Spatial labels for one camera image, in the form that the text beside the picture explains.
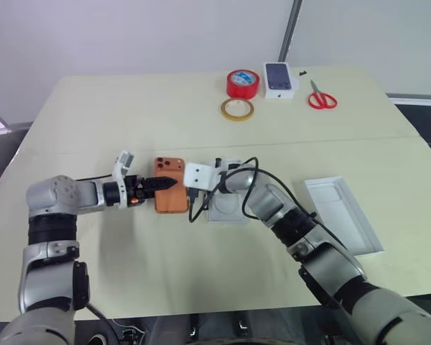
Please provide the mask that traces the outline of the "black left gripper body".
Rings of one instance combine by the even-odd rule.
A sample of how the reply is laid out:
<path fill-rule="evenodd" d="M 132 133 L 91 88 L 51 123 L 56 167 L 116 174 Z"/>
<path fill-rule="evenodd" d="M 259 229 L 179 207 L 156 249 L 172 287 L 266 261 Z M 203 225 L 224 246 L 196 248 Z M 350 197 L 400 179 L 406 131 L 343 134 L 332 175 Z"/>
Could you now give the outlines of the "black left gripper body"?
<path fill-rule="evenodd" d="M 140 206 L 145 202 L 143 191 L 144 178 L 140 175 L 127 175 L 124 178 L 126 188 L 126 204 L 128 207 Z"/>

